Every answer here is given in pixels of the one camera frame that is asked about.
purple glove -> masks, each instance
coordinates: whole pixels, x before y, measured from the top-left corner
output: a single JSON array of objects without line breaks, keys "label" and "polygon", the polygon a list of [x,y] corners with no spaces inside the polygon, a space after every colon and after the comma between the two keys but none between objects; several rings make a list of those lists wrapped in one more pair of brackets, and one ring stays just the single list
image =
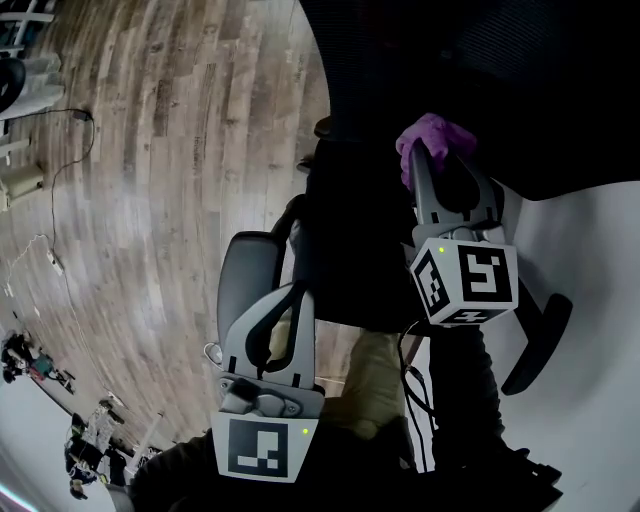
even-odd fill
[{"label": "purple glove", "polygon": [[433,158],[437,172],[444,171],[444,159],[449,154],[449,147],[463,157],[469,157],[476,150],[478,139],[457,124],[450,123],[436,114],[425,114],[409,126],[396,141],[396,151],[402,155],[402,183],[412,190],[409,176],[409,155],[413,143],[422,139]]}]

